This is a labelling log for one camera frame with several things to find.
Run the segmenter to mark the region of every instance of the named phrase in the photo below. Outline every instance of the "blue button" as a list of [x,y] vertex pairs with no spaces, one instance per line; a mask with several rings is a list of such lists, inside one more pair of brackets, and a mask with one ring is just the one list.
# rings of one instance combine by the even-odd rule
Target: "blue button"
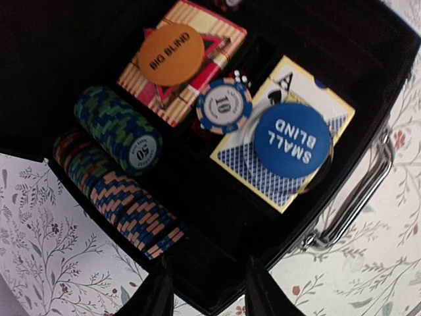
[[284,178],[301,178],[326,160],[332,138],[322,115],[300,103],[281,103],[267,110],[255,132],[262,164]]

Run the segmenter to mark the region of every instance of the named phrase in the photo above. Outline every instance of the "striped poker chip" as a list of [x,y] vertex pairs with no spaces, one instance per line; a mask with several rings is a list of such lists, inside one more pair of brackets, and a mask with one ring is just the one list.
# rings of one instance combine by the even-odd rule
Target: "striped poker chip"
[[98,182],[105,174],[109,173],[109,171],[116,169],[116,164],[113,161],[110,161],[110,159],[103,159],[93,163],[82,177],[80,181],[80,189],[87,198],[89,198],[91,193],[90,190],[92,190],[96,184],[92,181],[96,180]]
[[[124,217],[119,225],[118,229],[123,236],[128,237],[130,231],[132,234],[136,236],[136,238],[131,238],[132,244],[137,247],[141,240],[148,235],[147,228],[149,225],[159,218],[162,215],[162,209],[157,207],[157,204],[153,201],[153,199],[149,199],[147,207],[145,207],[144,211],[141,212],[141,215],[138,217]],[[133,224],[137,225],[137,228],[133,230]]]
[[140,176],[157,163],[162,151],[158,130],[108,87],[87,89],[74,114],[127,174]]
[[215,134],[239,130],[251,116],[252,97],[233,78],[216,80],[205,86],[197,99],[196,113],[203,128]]
[[85,196],[90,199],[92,190],[96,184],[101,181],[106,174],[118,168],[119,166],[114,161],[107,161],[104,165],[99,165],[95,170],[93,170],[84,183]]
[[146,194],[143,198],[140,200],[137,200],[130,208],[127,210],[123,216],[118,219],[118,224],[116,226],[117,230],[119,232],[122,232],[123,230],[127,229],[127,226],[129,225],[129,221],[132,217],[139,214],[139,224],[143,224],[145,221],[143,221],[143,218],[149,214],[149,211],[153,208],[154,204],[150,202],[151,195]]
[[170,249],[178,240],[181,239],[187,232],[187,226],[185,224],[180,224],[178,227],[176,227],[174,230],[172,230],[170,233],[168,233],[167,236],[165,236],[162,240],[157,242],[156,245],[149,248],[145,255],[148,257],[148,259],[153,260],[166,252],[168,249]]
[[104,216],[114,225],[116,219],[141,196],[144,196],[142,191],[138,191],[135,194],[123,193],[121,196],[110,197],[109,201],[100,208],[100,212],[103,212]]
[[61,134],[54,142],[53,145],[53,157],[55,158],[55,160],[57,160],[57,151],[59,150],[59,147],[61,146],[61,143],[63,143],[68,137],[71,137],[72,134],[77,134],[78,131],[80,129],[79,128],[72,128],[70,130],[68,130],[67,132]]
[[67,172],[70,162],[72,161],[72,159],[74,158],[74,156],[76,156],[78,153],[80,153],[81,151],[83,151],[85,148],[87,147],[92,147],[92,143],[89,141],[81,141],[81,142],[74,142],[75,146],[72,146],[70,149],[70,152],[68,155],[66,155],[66,159],[64,160],[63,163],[63,169],[65,172]]
[[128,229],[129,224],[132,222],[133,218],[135,217],[136,213],[141,213],[141,216],[138,219],[139,225],[145,225],[145,228],[150,224],[148,220],[155,216],[155,214],[159,211],[155,200],[149,198],[145,203],[142,203],[134,213],[130,213],[128,211],[128,217],[123,217],[119,222],[117,229],[120,232],[125,232]]
[[159,205],[159,207],[162,209],[160,217],[147,227],[146,231],[148,232],[148,235],[146,235],[144,239],[140,240],[140,242],[145,244],[145,246],[148,246],[155,236],[161,233],[166,227],[174,223],[174,221],[177,219],[177,217],[170,213],[165,207],[162,205]]
[[58,146],[54,158],[63,168],[64,161],[72,151],[72,148],[87,140],[87,136],[81,131],[75,131],[69,134]]
[[78,173],[79,168],[81,164],[83,163],[84,159],[86,159],[86,157],[84,157],[83,152],[79,152],[78,154],[74,156],[74,158],[69,164],[67,175],[75,184],[76,184],[76,174]]
[[112,224],[135,201],[146,195],[137,182],[122,171],[106,174],[91,192],[91,202]]
[[90,146],[81,151],[84,160],[81,161],[79,170],[75,175],[76,185],[82,190],[82,178],[92,166],[107,159],[107,154],[98,146]]
[[162,225],[168,224],[168,220],[172,220],[167,214],[166,210],[162,207],[157,207],[156,213],[151,217],[156,217],[156,219],[151,222],[150,224],[145,223],[144,229],[140,232],[139,236],[134,240],[134,244],[136,247],[141,247],[142,249],[145,247],[144,245],[148,245],[151,243],[151,240],[155,236],[152,231],[161,228]]

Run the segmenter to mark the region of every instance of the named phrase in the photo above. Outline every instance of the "tablecloth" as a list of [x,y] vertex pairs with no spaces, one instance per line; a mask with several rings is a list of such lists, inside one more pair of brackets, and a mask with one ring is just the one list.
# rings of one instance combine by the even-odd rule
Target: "tablecloth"
[[[420,0],[386,3],[421,31]],[[326,251],[295,250],[271,271],[309,316],[421,315],[421,55],[393,110],[393,170]],[[373,164],[369,151],[321,216],[327,227]],[[0,273],[30,316],[111,316],[147,273],[84,214],[47,163],[0,156]],[[175,301],[175,315],[200,316]],[[245,314],[243,298],[222,316]]]

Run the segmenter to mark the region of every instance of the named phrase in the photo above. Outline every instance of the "blue poker chip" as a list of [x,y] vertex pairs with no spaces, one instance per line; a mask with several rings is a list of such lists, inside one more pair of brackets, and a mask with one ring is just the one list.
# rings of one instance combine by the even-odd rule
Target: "blue poker chip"
[[108,163],[105,163],[104,165],[98,166],[97,168],[101,169],[102,172],[98,173],[98,171],[93,171],[92,174],[88,176],[88,178],[86,179],[84,183],[84,187],[87,188],[86,196],[89,199],[90,199],[90,194],[92,190],[94,189],[94,187],[96,187],[96,185],[98,185],[98,183],[100,183],[100,181],[102,181],[103,176],[110,173],[112,170],[116,170],[118,166],[116,163],[113,163],[110,161]]
[[[181,223],[180,225],[178,225],[178,228],[180,229],[180,231],[174,235],[177,236],[179,233],[183,233],[185,234],[188,231],[188,227],[186,224]],[[174,241],[173,238],[170,237],[170,234],[166,235],[162,240],[160,240],[157,243],[157,247],[159,249],[161,249],[163,252],[165,252],[166,250],[168,250],[172,245],[174,245]],[[147,255],[149,254],[152,257],[152,253],[149,253],[148,251],[145,252]]]
[[282,103],[267,110],[255,130],[261,163],[284,178],[301,178],[326,160],[332,136],[322,115],[300,103]]
[[[139,204],[139,206],[140,205],[143,205],[145,202],[149,202],[149,204],[151,204],[151,203],[153,203],[153,198],[152,199],[149,199],[146,195],[145,196],[143,196],[140,200],[138,200],[137,202],[135,202],[135,203],[138,203]],[[124,224],[127,222],[127,221],[132,221],[133,219],[137,219],[138,221],[140,221],[140,220],[142,220],[142,218],[147,214],[147,213],[150,213],[151,215],[154,215],[156,212],[157,212],[157,206],[154,206],[154,208],[152,208],[152,209],[150,209],[150,210],[146,210],[146,208],[145,209],[143,209],[142,211],[137,211],[137,210],[135,210],[132,214],[127,214],[127,213],[125,213],[125,214],[123,214],[123,216],[122,216],[122,218],[119,220],[119,222],[117,223],[117,226],[118,225],[120,225],[121,227],[123,227],[124,226]],[[145,222],[145,223],[143,223],[142,224],[142,226],[145,226],[146,225],[146,227],[149,225],[147,222]]]
[[156,128],[138,124],[128,132],[120,148],[120,165],[126,173],[141,176],[158,163],[162,144],[161,134]]
[[111,194],[109,197],[105,197],[103,199],[100,199],[96,204],[96,208],[100,209],[102,206],[104,205],[109,205],[110,203],[112,203],[113,201],[117,201],[120,200],[121,202],[123,202],[124,200],[126,200],[128,197],[132,196],[133,198],[131,199],[131,202],[129,202],[129,204],[124,205],[124,204],[120,204],[118,207],[115,207],[114,205],[112,206],[113,210],[110,210],[111,213],[115,214],[116,216],[118,216],[118,214],[120,214],[121,212],[123,212],[125,209],[129,208],[132,204],[133,201],[140,199],[142,196],[144,196],[145,193],[144,191],[140,190],[134,193],[131,192],[119,192],[117,194]]
[[203,91],[196,106],[203,128],[215,134],[227,134],[239,130],[251,116],[251,94],[233,78],[211,82]]
[[[159,225],[163,224],[164,227],[168,227],[170,224],[172,224],[174,222],[174,219],[170,216],[168,216],[168,211],[166,209],[164,209],[165,212],[162,213],[162,215],[155,221],[158,222],[158,225],[156,227],[158,227]],[[153,233],[154,229],[156,229],[156,227],[154,227],[145,237],[143,241],[143,243],[147,246],[147,243],[150,243],[151,240],[156,236],[156,234]]]

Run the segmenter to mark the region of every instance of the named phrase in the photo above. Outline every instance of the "chip stack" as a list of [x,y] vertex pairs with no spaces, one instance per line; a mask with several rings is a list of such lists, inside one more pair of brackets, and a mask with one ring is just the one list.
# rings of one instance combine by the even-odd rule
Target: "chip stack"
[[83,130],[60,136],[53,157],[108,222],[139,250],[149,249],[149,259],[168,250],[186,231]]
[[158,130],[108,87],[88,88],[74,114],[127,174],[141,176],[157,164],[162,151]]
[[154,246],[145,251],[145,255],[149,260],[154,260],[161,254],[170,249],[178,240],[180,240],[187,232],[187,226],[180,224],[171,230],[163,239],[157,242]]
[[151,255],[145,252],[149,259],[168,250],[182,237],[180,231],[185,232],[187,228],[180,224],[177,234],[172,234],[178,227],[177,217],[123,171],[106,174],[95,185],[90,198],[108,222],[137,249],[145,251],[158,245],[156,254],[156,250],[150,251]]
[[119,166],[81,129],[57,138],[53,157],[88,198],[100,179]]

